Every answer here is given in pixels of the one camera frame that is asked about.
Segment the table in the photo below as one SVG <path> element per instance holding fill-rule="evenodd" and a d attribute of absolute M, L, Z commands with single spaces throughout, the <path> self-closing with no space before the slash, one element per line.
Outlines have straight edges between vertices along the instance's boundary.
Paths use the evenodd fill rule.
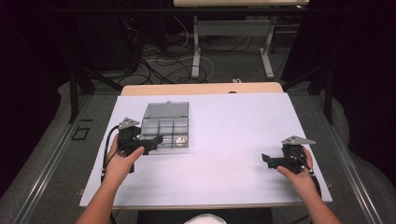
<path fill-rule="evenodd" d="M 116 195 L 115 209 L 207 209 L 301 204 L 289 181 L 261 153 L 282 157 L 281 140 L 304 136 L 289 96 L 277 83 L 125 87 L 98 151 L 80 206 L 100 185 L 109 130 L 141 121 L 148 103 L 190 102 L 189 148 L 143 156 Z M 323 201 L 332 201 L 314 157 Z"/>
<path fill-rule="evenodd" d="M 309 0 L 175 0 L 176 7 L 280 7 L 308 5 Z M 269 21 L 198 21 L 194 16 L 194 56 L 192 77 L 199 76 L 201 49 L 199 35 L 258 35 L 266 36 L 264 48 L 260 49 L 265 75 L 273 79 L 274 72 L 268 58 L 269 48 L 276 26 L 276 17 Z"/>

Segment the person's left arm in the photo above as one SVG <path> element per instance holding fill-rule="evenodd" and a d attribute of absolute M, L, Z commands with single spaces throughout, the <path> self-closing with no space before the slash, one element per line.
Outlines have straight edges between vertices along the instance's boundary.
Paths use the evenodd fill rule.
<path fill-rule="evenodd" d="M 132 164 L 144 151 L 143 147 L 139 147 L 134 153 L 124 158 L 119 155 L 117 148 L 118 136 L 116 135 L 107 153 L 108 165 L 105 179 L 76 223 L 107 224 L 119 186 L 128 175 Z"/>

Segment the wooden desk top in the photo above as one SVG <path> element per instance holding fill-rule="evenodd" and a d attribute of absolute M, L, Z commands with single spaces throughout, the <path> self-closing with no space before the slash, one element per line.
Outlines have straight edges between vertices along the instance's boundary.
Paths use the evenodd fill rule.
<path fill-rule="evenodd" d="M 309 0 L 175 0 L 176 7 L 301 6 Z"/>
<path fill-rule="evenodd" d="M 121 95 L 182 95 L 235 92 L 283 92 L 277 82 L 208 83 L 126 86 Z"/>

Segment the finger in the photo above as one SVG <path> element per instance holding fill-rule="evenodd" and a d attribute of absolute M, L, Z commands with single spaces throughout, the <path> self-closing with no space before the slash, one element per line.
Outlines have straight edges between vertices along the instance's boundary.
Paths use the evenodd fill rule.
<path fill-rule="evenodd" d="M 119 135 L 116 134 L 116 136 L 114 136 L 113 143 L 111 144 L 110 151 L 107 154 L 113 155 L 118 148 L 119 148 Z"/>
<path fill-rule="evenodd" d="M 309 165 L 309 167 L 311 167 L 311 169 L 314 169 L 314 163 L 312 161 L 312 156 L 311 153 L 309 153 L 308 149 L 306 149 L 305 147 L 303 147 L 304 153 L 305 153 L 305 157 L 306 157 L 306 164 Z"/>
<path fill-rule="evenodd" d="M 285 176 L 289 180 L 291 180 L 295 176 L 294 173 L 292 173 L 290 170 L 288 170 L 283 166 L 278 166 L 276 169 L 278 172 L 280 172 L 283 176 Z"/>
<path fill-rule="evenodd" d="M 128 160 L 131 164 L 137 161 L 141 155 L 143 155 L 143 152 L 145 149 L 143 147 L 137 148 L 131 155 L 129 155 L 126 160 Z"/>

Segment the person's left hand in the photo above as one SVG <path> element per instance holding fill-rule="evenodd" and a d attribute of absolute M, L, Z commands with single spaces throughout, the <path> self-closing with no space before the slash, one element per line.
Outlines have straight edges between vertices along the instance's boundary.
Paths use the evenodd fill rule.
<path fill-rule="evenodd" d="M 118 140 L 119 135 L 116 134 L 110 151 L 107 153 L 108 165 L 104 180 L 104 184 L 110 185 L 114 188 L 118 188 L 122 184 L 123 180 L 128 175 L 132 164 L 134 164 L 134 162 L 143 155 L 145 150 L 143 147 L 139 147 L 128 157 L 122 157 L 122 155 L 117 151 L 119 146 Z"/>

